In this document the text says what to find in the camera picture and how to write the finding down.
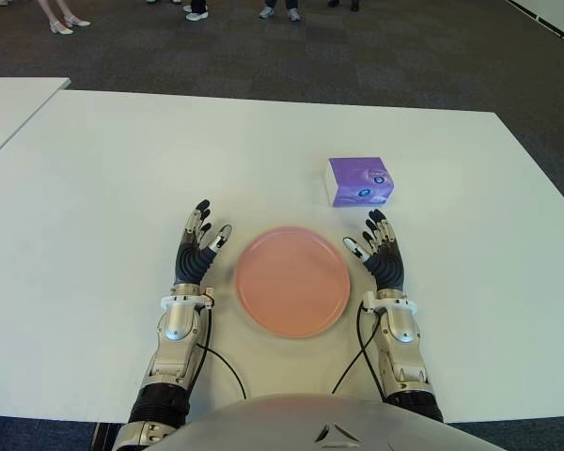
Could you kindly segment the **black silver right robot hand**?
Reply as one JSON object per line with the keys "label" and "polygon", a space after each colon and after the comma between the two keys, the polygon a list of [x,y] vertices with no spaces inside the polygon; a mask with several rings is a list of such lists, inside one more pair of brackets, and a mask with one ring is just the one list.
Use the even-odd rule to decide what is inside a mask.
{"label": "black silver right robot hand", "polygon": [[368,229],[362,233],[362,237],[368,249],[351,237],[343,238],[345,247],[362,262],[374,277],[378,290],[403,291],[404,266],[392,225],[378,209],[368,213],[365,224]]}

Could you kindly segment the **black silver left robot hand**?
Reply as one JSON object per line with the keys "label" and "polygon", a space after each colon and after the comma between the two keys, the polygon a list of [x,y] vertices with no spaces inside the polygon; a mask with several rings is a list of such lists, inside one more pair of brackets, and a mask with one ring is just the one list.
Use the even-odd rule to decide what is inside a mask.
{"label": "black silver left robot hand", "polygon": [[204,199],[191,211],[182,230],[175,259],[174,284],[200,285],[209,267],[232,233],[232,225],[223,225],[213,237],[205,241],[212,229],[207,221],[211,202]]}

